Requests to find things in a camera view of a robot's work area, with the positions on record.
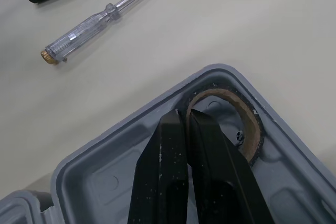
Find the tool case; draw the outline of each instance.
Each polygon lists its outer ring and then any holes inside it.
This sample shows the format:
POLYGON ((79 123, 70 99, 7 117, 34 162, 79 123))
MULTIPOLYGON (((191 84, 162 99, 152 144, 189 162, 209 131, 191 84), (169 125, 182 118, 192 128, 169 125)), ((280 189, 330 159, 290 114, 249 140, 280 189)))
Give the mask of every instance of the tool case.
MULTIPOLYGON (((16 191, 2 199, 0 223, 127 223, 135 164, 159 119, 202 87, 218 85, 239 91, 261 118, 264 144, 252 170, 275 222, 336 223, 335 177, 237 70, 220 64, 188 77, 66 157, 54 171, 50 194, 16 191)), ((207 97, 195 108, 215 117, 237 142, 242 123, 233 106, 207 97)), ((191 179, 189 188, 187 223, 194 224, 191 179)))

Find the brass end cap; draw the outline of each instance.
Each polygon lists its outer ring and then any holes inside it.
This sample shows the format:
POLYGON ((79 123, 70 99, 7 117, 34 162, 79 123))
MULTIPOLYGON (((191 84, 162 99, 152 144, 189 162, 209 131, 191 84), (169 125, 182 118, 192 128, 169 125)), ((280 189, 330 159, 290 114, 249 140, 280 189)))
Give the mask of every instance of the brass end cap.
POLYGON ((43 50, 43 51, 41 52, 41 56, 42 56, 42 58, 43 58, 47 63, 49 63, 49 64, 53 64, 53 65, 58 64, 58 62, 57 62, 55 59, 53 59, 53 58, 47 53, 46 50, 43 50))

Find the white table surface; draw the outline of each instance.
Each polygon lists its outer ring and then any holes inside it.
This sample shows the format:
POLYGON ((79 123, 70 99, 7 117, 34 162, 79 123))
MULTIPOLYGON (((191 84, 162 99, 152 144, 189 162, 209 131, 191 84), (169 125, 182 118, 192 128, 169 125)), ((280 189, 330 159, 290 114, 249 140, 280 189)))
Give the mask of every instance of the white table surface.
POLYGON ((240 71, 336 173, 335 0, 144 0, 68 63, 44 62, 117 1, 0 0, 0 197, 211 63, 240 71))

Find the voltage tester screwdriver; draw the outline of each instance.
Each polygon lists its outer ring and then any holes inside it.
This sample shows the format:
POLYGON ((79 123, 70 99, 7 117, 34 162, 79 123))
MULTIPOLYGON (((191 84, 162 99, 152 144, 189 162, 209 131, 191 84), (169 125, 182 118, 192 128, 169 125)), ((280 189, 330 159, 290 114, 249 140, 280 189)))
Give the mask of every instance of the voltage tester screwdriver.
POLYGON ((121 0, 117 4, 108 4, 102 12, 92 15, 65 35, 51 43, 41 52, 49 64, 66 61, 68 55, 85 42, 103 31, 110 22, 120 18, 126 7, 136 0, 121 0))

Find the metal screwdriver shaft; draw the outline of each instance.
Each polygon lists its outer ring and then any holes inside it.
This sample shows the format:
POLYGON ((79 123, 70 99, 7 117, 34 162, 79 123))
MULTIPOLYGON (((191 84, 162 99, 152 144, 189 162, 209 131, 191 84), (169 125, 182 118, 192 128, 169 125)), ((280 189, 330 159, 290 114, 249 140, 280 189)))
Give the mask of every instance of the metal screwdriver shaft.
POLYGON ((48 45, 42 52, 42 57, 49 64, 66 61, 68 55, 85 42, 103 31, 110 22, 120 18, 123 11, 136 0, 121 0, 117 4, 108 4, 102 12, 96 13, 48 45))

